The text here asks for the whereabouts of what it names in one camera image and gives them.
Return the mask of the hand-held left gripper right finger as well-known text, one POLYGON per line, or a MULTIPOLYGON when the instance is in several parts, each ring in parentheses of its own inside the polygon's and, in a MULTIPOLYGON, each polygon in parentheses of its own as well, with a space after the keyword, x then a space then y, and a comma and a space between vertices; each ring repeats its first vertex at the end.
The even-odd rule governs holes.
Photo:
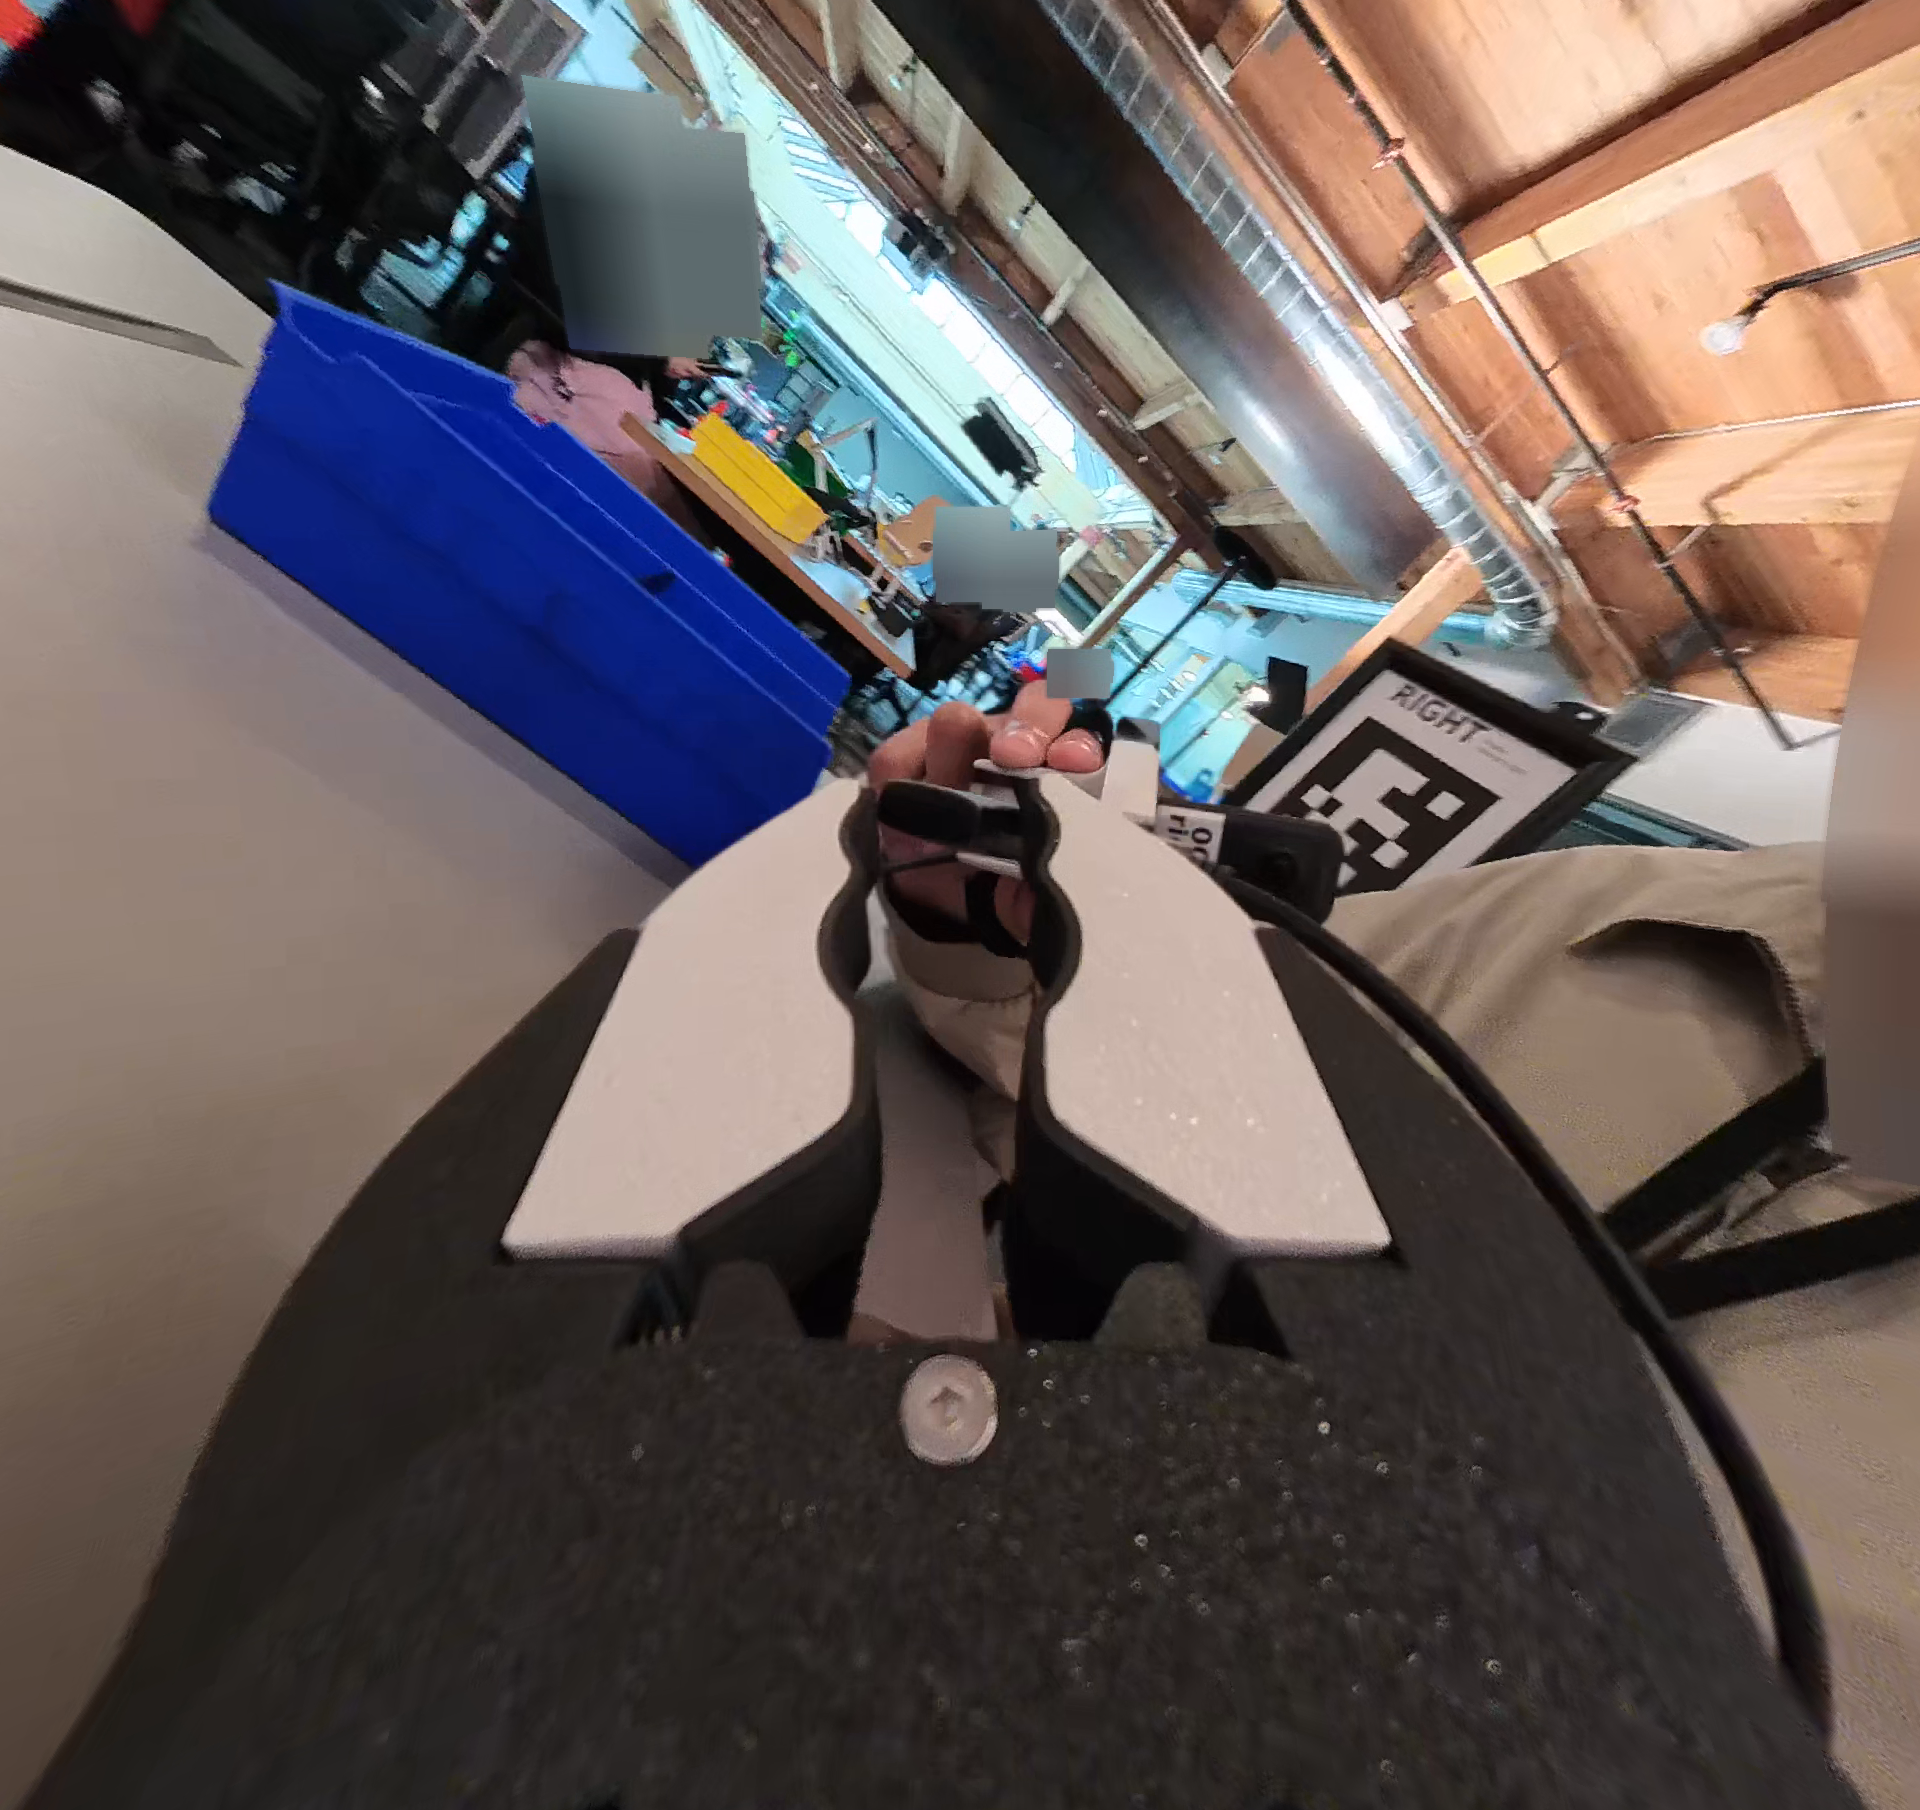
POLYGON ((1141 825, 1147 776, 1041 776, 1036 900, 1058 966, 1030 1029, 1040 1136, 1118 1175, 1200 1263, 1366 1259, 1391 1233, 1254 932, 1221 878, 1141 825))

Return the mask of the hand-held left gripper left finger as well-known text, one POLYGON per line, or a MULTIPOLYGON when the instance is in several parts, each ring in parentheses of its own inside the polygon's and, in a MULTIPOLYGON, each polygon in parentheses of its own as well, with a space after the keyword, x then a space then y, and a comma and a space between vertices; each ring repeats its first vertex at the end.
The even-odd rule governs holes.
POLYGON ((854 1013, 862 794, 824 783, 639 923, 504 1224, 509 1258, 842 1263, 861 1246, 880 1185, 854 1013))

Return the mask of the person's right forearm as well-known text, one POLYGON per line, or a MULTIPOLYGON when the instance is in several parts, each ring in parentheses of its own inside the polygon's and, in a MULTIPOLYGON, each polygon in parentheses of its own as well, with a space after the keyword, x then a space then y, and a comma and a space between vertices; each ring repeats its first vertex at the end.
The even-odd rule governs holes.
POLYGON ((885 938, 885 952, 921 1030, 965 1078, 976 1193, 989 1210, 1014 1175, 1034 968, 972 943, 928 943, 904 932, 885 938))

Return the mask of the white desk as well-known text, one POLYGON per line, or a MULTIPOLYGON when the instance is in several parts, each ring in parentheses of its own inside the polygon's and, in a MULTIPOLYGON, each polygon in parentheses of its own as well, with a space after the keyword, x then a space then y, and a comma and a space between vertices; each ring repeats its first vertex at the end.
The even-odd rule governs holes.
POLYGON ((322 1226, 669 879, 204 523, 267 327, 4 152, 4 1805, 322 1226))

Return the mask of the person's right hand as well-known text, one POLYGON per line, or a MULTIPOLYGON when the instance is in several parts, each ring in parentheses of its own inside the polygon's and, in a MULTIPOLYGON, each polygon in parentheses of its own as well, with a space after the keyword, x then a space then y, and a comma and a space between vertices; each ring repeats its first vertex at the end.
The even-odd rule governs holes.
MULTIPOLYGON (((1028 685, 1003 713, 965 702, 937 706, 878 744, 865 783, 876 796, 891 784, 967 792, 981 764, 1006 773, 1094 776, 1108 744, 1105 706, 1028 685)), ((961 1003, 1009 1003, 1030 989, 1031 886, 965 866, 941 845, 901 830, 882 828, 880 847, 880 900, 907 982, 961 1003)))

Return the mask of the person's beige clothing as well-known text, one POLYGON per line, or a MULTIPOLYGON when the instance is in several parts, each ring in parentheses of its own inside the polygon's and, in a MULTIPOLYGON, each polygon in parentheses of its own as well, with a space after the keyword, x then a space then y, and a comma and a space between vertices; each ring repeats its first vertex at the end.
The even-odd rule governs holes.
MULTIPOLYGON (((1822 847, 1593 847, 1343 900, 1332 932, 1453 1034, 1609 1207, 1825 1049, 1822 847)), ((1685 1327, 1809 1560, 1835 1753, 1918 1804, 1916 1262, 1685 1327)))

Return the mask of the wooden background table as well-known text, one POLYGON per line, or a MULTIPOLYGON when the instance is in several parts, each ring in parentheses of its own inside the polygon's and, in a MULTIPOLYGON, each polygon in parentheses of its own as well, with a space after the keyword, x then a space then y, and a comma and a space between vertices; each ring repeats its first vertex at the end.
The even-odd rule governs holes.
POLYGON ((876 610, 878 583, 827 553, 811 555, 812 540, 801 547, 761 526, 706 472, 690 460, 690 434, 651 426, 651 451, 667 476, 701 508, 726 523, 726 547, 736 570, 777 609, 787 610, 802 636, 809 636, 858 685, 880 673, 901 685, 914 671, 914 641, 888 633, 876 610))

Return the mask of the blue plastic bin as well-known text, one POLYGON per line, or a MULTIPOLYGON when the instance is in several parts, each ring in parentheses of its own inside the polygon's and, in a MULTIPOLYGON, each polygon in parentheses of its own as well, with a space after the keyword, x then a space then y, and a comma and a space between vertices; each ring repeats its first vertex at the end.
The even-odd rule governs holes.
POLYGON ((692 867, 816 789, 820 646, 501 376, 273 289, 215 526, 692 867))

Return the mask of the yellow plastic bin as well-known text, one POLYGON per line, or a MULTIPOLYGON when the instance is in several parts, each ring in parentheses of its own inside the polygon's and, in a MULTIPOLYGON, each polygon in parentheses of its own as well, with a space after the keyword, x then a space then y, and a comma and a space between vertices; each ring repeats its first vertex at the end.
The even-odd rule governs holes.
POLYGON ((825 526, 827 510, 720 410, 706 410, 690 430, 690 460, 741 503, 771 534, 801 547, 825 526))

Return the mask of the black ceiling beam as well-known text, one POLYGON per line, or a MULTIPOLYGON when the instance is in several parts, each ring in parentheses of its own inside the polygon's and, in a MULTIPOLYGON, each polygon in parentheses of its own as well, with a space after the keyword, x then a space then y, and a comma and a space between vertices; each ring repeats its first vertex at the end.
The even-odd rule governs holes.
POLYGON ((1040 208, 1370 594, 1438 528, 1041 0, 876 0, 1040 208))

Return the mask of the ceiling lamp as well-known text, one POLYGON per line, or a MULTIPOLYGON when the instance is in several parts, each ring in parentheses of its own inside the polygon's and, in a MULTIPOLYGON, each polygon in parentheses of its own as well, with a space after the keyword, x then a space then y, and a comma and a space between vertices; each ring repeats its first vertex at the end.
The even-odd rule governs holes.
POLYGON ((1920 242, 1918 237, 1908 237, 1896 245, 1877 247, 1866 252, 1859 252, 1849 259, 1822 262, 1791 271, 1787 275, 1773 277, 1764 286, 1748 291, 1741 302, 1741 309, 1730 318, 1722 318, 1714 324, 1706 324, 1699 333, 1699 345, 1716 355, 1730 356, 1741 353, 1746 329, 1759 319, 1759 315, 1779 297, 1796 295, 1802 289, 1823 289, 1835 283, 1845 283, 1853 277, 1859 277, 1873 269, 1886 269, 1899 262, 1908 262, 1918 257, 1920 242))

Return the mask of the silver ventilation duct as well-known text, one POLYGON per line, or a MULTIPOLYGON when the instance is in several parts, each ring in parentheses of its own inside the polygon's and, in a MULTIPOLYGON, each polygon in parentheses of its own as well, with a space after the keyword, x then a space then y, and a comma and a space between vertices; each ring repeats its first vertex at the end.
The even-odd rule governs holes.
POLYGON ((1552 543, 1469 441, 1162 0, 1036 0, 1423 519, 1473 563, 1494 644, 1562 630, 1552 543))

